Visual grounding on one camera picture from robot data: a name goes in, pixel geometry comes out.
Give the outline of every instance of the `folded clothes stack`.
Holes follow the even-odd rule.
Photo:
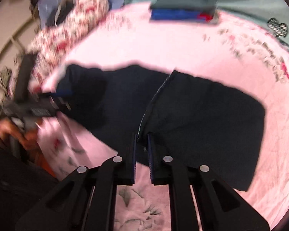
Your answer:
[[[157,0],[151,4],[151,20],[216,22],[217,0]]]

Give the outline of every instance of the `bed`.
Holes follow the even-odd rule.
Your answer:
[[[148,7],[149,3],[137,3],[111,11],[69,52],[44,82],[43,91],[55,91],[71,63],[115,70],[137,61],[148,69],[166,73],[176,69],[253,96],[266,109],[265,132],[252,184],[247,192],[238,193],[271,229],[289,230],[289,53],[258,24],[225,11],[219,12],[219,25],[208,27],[150,23]],[[76,166],[99,166],[116,155],[64,115],[45,119],[40,128],[40,147],[59,179]],[[147,167],[137,164],[136,171],[133,187],[118,188],[115,229],[170,230],[168,188],[153,187]]]

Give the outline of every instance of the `tiled floor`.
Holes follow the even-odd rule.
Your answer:
[[[2,0],[0,3],[0,49],[9,40],[11,35],[31,16],[29,0]],[[38,21],[30,25],[20,36],[19,40],[27,46],[34,37],[34,29]],[[0,71],[4,66],[14,68],[14,57],[18,49],[11,45],[0,60]]]

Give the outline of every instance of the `metal rivet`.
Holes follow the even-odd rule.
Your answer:
[[[172,162],[173,161],[173,158],[171,156],[165,156],[163,158],[164,162]]]
[[[116,157],[113,157],[113,161],[114,161],[115,163],[118,163],[118,162],[123,161],[123,158],[122,158],[122,157],[119,157],[119,156],[116,156]]]
[[[208,172],[210,170],[207,165],[201,165],[199,169],[201,172]]]
[[[84,173],[86,171],[87,171],[87,168],[85,166],[80,166],[80,167],[77,168],[77,172],[80,173],[80,174],[82,174],[82,173]]]

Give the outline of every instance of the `hand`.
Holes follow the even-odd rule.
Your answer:
[[[32,129],[26,132],[24,135],[19,131],[18,127],[13,124],[8,118],[0,121],[0,142],[5,145],[9,142],[9,137],[12,136],[17,139],[20,144],[26,150],[32,150],[38,148],[38,129]]]

